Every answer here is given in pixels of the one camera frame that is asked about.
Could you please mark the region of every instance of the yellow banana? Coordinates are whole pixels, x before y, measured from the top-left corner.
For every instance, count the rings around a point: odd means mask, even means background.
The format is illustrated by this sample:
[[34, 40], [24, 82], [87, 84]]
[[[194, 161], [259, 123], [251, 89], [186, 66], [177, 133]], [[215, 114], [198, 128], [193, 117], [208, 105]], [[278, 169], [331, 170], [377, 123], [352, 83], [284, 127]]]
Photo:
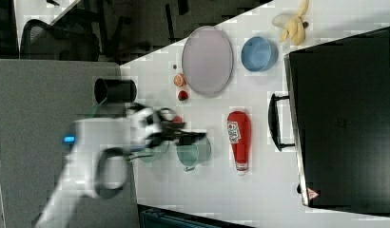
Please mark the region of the yellow banana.
[[302, 27], [302, 19], [298, 17], [296, 20], [297, 20], [298, 32], [293, 37], [292, 41], [295, 46], [299, 46], [304, 41], [305, 32], [304, 32], [304, 28]]
[[282, 35], [281, 35], [281, 42], [285, 41], [287, 39], [287, 28], [285, 28], [283, 31], [282, 31]]
[[296, 19], [290, 20], [287, 23], [286, 28], [289, 31], [289, 38], [293, 39], [293, 37], [296, 35], [297, 30], [298, 30]]
[[287, 39], [287, 36], [292, 40], [295, 46], [300, 45], [305, 39], [304, 26], [302, 25], [302, 17], [308, 9], [309, 0], [303, 0], [296, 15], [285, 26], [281, 35], [281, 42]]
[[305, 14], [305, 12], [308, 9], [309, 2], [310, 2], [309, 0], [303, 0], [302, 1], [302, 4], [300, 5], [299, 10], [296, 13], [296, 17], [301, 17], [301, 16], [303, 16]]

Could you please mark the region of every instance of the mug handle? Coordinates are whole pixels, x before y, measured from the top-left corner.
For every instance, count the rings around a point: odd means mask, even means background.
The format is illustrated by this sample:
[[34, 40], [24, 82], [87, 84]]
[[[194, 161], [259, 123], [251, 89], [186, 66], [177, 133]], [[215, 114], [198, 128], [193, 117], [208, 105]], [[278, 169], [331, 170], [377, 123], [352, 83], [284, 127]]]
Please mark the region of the mug handle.
[[192, 170], [194, 170], [194, 169], [195, 169], [195, 166], [192, 166], [192, 167], [185, 167], [185, 168], [184, 168], [184, 171], [189, 172], [189, 171], [192, 171]]

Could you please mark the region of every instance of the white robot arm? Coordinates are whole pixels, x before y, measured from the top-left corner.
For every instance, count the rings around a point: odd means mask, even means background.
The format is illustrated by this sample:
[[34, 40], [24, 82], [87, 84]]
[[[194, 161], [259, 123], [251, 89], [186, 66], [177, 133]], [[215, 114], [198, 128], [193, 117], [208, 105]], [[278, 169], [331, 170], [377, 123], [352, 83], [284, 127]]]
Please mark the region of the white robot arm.
[[205, 133], [184, 132], [184, 123], [166, 121], [161, 112], [137, 104], [124, 118], [92, 118], [74, 123], [75, 143], [36, 228], [67, 227], [81, 197], [111, 199], [127, 179], [126, 155], [163, 141], [192, 144]]

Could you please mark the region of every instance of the small red object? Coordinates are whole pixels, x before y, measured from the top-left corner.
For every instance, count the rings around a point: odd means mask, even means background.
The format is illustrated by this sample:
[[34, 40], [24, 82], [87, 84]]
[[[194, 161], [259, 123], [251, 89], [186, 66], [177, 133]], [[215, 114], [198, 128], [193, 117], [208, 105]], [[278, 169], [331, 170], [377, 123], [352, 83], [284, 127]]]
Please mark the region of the small red object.
[[178, 93], [178, 100], [180, 101], [185, 101], [186, 99], [188, 99], [188, 93], [181, 90], [179, 93]]
[[174, 118], [172, 119], [172, 121], [173, 121], [174, 123], [182, 123], [182, 122], [183, 122], [183, 119], [182, 119], [181, 117], [179, 117], [179, 116], [176, 116], [176, 117], [174, 117]]

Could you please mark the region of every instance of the ketchup bottle cap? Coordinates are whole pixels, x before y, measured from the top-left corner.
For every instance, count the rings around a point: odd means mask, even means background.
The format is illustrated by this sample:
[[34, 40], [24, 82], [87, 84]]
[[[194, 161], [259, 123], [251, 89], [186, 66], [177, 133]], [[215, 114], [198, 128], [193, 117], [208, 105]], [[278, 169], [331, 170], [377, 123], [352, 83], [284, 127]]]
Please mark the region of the ketchup bottle cap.
[[245, 169], [245, 170], [237, 170], [237, 174], [238, 174], [239, 176], [244, 176], [244, 175], [246, 174], [246, 172], [248, 172], [247, 169]]

